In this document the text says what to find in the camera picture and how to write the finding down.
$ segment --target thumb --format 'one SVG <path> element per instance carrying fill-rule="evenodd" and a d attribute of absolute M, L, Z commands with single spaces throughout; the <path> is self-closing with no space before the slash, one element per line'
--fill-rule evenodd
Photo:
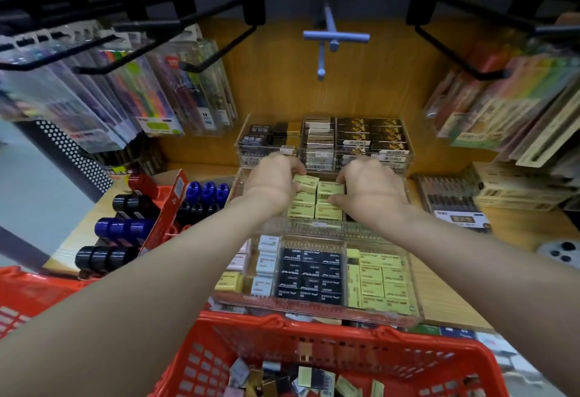
<path fill-rule="evenodd" d="M 346 195 L 344 194 L 334 194 L 328 198 L 328 202 L 344 210 L 347 205 L 348 198 L 346 198 Z"/>

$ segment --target wooden surface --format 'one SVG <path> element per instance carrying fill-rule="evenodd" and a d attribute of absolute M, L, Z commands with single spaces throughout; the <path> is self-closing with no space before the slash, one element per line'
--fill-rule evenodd
<path fill-rule="evenodd" d="M 450 148 L 438 139 L 422 108 L 449 67 L 446 59 L 402 20 L 337 22 L 343 31 L 369 32 L 369 44 L 343 44 L 326 56 L 327 77 L 316 76 L 318 45 L 303 41 L 304 21 L 273 22 L 223 58 L 243 121 L 249 113 L 301 120 L 309 113 L 401 117 L 415 150 L 411 173 L 455 173 L 471 161 L 490 161 L 491 151 Z M 205 37 L 220 46 L 246 26 L 236 20 L 201 23 Z M 429 30 L 458 51 L 467 50 L 480 31 L 473 20 L 444 20 Z M 163 137 L 170 161 L 235 166 L 240 129 L 225 137 Z"/>
<path fill-rule="evenodd" d="M 183 168 L 189 179 L 197 180 L 230 176 L 237 172 L 236 166 L 172 163 L 170 167 L 171 169 Z M 411 202 L 421 205 L 415 183 L 408 182 Z M 81 247 L 95 243 L 96 236 L 93 231 L 95 222 L 101 217 L 111 216 L 112 198 L 117 193 L 117 189 L 110 189 L 103 196 L 45 264 L 46 269 L 73 276 L 78 274 L 78 269 L 74 264 L 74 255 Z M 532 212 L 485 208 L 483 211 L 489 218 L 495 236 L 522 248 L 523 251 L 533 251 L 544 241 L 580 240 L 580 233 L 561 210 Z M 417 296 L 424 310 L 425 322 L 456 328 L 483 330 L 491 328 L 467 302 L 412 255 L 411 264 L 417 285 Z"/>

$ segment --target person's left hand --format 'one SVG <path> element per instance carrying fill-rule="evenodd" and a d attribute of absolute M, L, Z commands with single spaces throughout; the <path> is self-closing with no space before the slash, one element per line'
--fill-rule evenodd
<path fill-rule="evenodd" d="M 293 171 L 306 174 L 304 164 L 296 156 L 272 153 L 252 170 L 243 184 L 243 196 L 266 199 L 272 205 L 272 214 L 281 214 L 300 191 L 300 184 L 292 182 Z"/>

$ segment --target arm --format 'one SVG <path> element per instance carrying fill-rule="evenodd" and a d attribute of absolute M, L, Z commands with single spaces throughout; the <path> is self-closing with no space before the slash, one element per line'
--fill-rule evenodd
<path fill-rule="evenodd" d="M 295 196 L 298 159 L 260 162 L 243 196 L 40 314 L 0 343 L 6 396 L 145 396 L 243 242 Z"/>
<path fill-rule="evenodd" d="M 410 205 L 402 180 L 355 160 L 333 196 L 352 218 L 408 250 L 477 310 L 567 395 L 580 389 L 580 276 L 572 268 L 467 231 Z"/>

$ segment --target person's right hand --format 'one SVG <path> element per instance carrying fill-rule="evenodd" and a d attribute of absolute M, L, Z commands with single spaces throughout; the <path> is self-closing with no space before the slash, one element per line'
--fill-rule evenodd
<path fill-rule="evenodd" d="M 412 210 L 402 178 L 376 159 L 353 160 L 340 171 L 337 183 L 346 184 L 347 194 L 332 195 L 328 202 L 370 229 L 385 222 L 398 227 Z"/>

